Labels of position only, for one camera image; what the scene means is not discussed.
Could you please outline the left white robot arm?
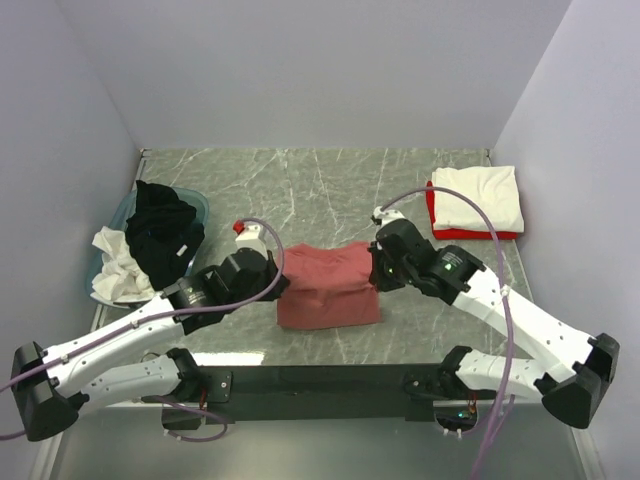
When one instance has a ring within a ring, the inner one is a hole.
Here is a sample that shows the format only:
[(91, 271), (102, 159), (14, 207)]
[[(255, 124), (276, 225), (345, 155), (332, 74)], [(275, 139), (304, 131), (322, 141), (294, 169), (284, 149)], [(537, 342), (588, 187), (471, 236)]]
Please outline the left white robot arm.
[(48, 439), (81, 415), (130, 398), (197, 399), (208, 381), (186, 349), (173, 348), (145, 363), (127, 358), (221, 322), (255, 301), (274, 301), (289, 282), (284, 259), (242, 248), (221, 265), (182, 277), (112, 324), (63, 344), (35, 342), (14, 354), (11, 391), (31, 442)]

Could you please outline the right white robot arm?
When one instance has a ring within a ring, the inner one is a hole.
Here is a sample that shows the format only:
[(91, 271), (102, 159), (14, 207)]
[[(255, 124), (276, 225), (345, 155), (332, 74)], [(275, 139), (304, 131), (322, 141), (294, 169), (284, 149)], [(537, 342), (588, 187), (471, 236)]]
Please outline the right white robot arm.
[(502, 392), (538, 400), (554, 418), (577, 429), (593, 420), (614, 380), (620, 344), (612, 336), (590, 335), (548, 314), (500, 283), (498, 275), (466, 250), (432, 246), (397, 210), (377, 209), (369, 246), (371, 283), (380, 292), (405, 286), (437, 298), (504, 335), (527, 358), (494, 356), (454, 347), (439, 366), (444, 395)]

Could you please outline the black base crossbar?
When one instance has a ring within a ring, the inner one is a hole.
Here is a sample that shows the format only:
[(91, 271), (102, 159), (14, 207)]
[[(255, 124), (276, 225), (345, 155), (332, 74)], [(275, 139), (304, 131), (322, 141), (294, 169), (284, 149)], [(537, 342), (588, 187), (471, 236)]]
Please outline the black base crossbar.
[(403, 418), (431, 421), (437, 402), (491, 400), (437, 364), (204, 366), (203, 383), (172, 401), (197, 403), (237, 421)]

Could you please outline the folded red t shirt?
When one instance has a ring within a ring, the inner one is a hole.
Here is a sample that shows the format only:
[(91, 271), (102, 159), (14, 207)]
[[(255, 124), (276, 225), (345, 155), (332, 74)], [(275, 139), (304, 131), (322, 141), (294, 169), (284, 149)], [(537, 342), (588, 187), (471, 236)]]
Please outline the folded red t shirt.
[[(446, 186), (476, 204), (491, 221), (499, 240), (515, 240), (524, 232), (517, 184), (508, 181), (493, 188)], [(438, 240), (491, 240), (490, 229), (467, 202), (441, 191), (428, 191), (425, 201), (431, 230)]]

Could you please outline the pink t shirt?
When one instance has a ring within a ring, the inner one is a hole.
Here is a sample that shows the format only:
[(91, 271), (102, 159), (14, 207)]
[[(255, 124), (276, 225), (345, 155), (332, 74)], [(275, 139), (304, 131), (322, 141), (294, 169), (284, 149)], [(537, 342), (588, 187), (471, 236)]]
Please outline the pink t shirt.
[(381, 322), (368, 248), (366, 242), (354, 242), (334, 249), (308, 244), (286, 249), (284, 276), (290, 284), (277, 301), (277, 324), (321, 330)]

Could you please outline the folded white t shirt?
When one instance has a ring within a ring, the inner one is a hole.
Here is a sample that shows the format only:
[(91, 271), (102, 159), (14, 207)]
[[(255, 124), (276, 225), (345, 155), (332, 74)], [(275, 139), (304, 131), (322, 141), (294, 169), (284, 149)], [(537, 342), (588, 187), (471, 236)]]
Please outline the folded white t shirt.
[[(437, 168), (431, 185), (453, 190), (477, 205), (499, 234), (522, 234), (524, 217), (514, 166)], [(433, 230), (454, 230), (488, 234), (489, 229), (479, 213), (467, 202), (441, 191), (427, 193)]]

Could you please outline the crumpled white t shirt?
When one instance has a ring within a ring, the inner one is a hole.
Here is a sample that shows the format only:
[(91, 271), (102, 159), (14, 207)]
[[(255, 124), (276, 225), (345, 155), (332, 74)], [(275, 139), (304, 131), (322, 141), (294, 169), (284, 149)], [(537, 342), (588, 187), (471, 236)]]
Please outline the crumpled white t shirt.
[(90, 296), (111, 305), (151, 299), (183, 272), (185, 246), (152, 232), (130, 232), (104, 226), (93, 237), (97, 271), (89, 276)]

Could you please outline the black t shirt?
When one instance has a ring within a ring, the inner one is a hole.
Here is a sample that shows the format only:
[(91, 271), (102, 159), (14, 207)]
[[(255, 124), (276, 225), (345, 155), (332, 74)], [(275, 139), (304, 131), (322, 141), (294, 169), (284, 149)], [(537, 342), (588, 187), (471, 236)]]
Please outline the black t shirt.
[(185, 275), (205, 238), (204, 226), (197, 220), (197, 209), (180, 199), (169, 186), (138, 180), (135, 212), (127, 220), (125, 231), (146, 230), (158, 238), (180, 242), (185, 246), (182, 260), (184, 272), (173, 282), (175, 283)]

